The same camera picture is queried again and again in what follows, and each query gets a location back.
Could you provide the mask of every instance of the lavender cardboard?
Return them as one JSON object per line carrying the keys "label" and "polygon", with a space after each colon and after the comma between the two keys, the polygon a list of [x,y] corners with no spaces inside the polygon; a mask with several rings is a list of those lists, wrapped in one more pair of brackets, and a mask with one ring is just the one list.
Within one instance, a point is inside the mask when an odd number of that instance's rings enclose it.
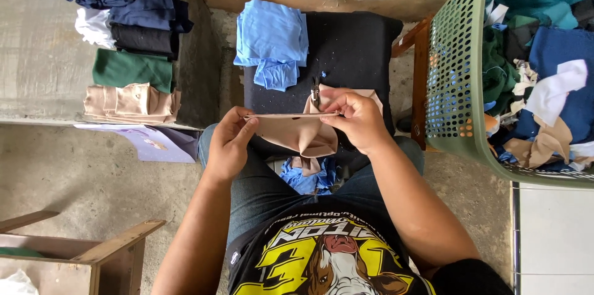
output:
{"label": "lavender cardboard", "polygon": [[76,128],[111,132],[126,137],[138,151],[141,161],[196,162],[198,132],[184,133],[144,124],[75,124]]}

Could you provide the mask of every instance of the green laundry basket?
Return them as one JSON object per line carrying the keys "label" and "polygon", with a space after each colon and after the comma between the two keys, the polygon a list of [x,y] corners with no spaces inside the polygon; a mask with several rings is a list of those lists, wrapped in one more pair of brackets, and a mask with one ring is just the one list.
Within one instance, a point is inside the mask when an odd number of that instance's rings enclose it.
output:
{"label": "green laundry basket", "polygon": [[500,164],[491,153],[482,97],[484,12],[485,0],[449,0],[431,22],[427,145],[486,164],[500,177],[515,182],[594,188],[594,172],[524,169]]}

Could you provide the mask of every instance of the dog illustration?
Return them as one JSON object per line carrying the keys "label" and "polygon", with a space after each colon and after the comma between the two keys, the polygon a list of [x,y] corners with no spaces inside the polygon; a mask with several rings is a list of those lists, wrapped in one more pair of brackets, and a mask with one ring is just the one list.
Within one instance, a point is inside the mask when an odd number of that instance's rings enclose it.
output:
{"label": "dog illustration", "polygon": [[408,284],[390,272],[368,276],[355,239],[322,235],[303,272],[307,280],[286,295],[400,295]]}

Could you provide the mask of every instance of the wooden frame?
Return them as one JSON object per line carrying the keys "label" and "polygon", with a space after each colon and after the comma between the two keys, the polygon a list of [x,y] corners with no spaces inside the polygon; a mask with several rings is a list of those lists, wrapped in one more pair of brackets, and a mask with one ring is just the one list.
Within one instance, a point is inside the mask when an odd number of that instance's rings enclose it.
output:
{"label": "wooden frame", "polygon": [[429,28],[433,15],[424,18],[392,47],[392,57],[398,57],[415,46],[412,86],[411,138],[423,151],[439,151],[425,144],[425,112],[427,110],[427,71],[429,68]]}
{"label": "wooden frame", "polygon": [[0,278],[20,268],[44,295],[140,294],[145,237],[164,220],[145,221],[105,242],[3,233],[58,214],[39,211],[0,222],[0,246],[26,247],[45,257],[0,254]]}

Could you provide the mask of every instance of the denim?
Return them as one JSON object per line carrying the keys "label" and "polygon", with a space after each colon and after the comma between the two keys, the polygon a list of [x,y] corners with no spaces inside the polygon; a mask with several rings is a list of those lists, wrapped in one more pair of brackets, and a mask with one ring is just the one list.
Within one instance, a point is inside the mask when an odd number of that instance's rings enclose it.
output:
{"label": "denim", "polygon": [[[210,140],[216,125],[208,126],[198,142],[198,156],[203,168],[206,168],[209,160]],[[423,175],[425,159],[419,145],[405,136],[394,136],[394,141]],[[227,246],[241,234],[289,208],[308,203],[323,203],[324,199],[346,202],[372,210],[384,218],[390,218],[371,164],[357,171],[331,196],[301,195],[248,146],[248,160],[231,184],[231,215]]]}

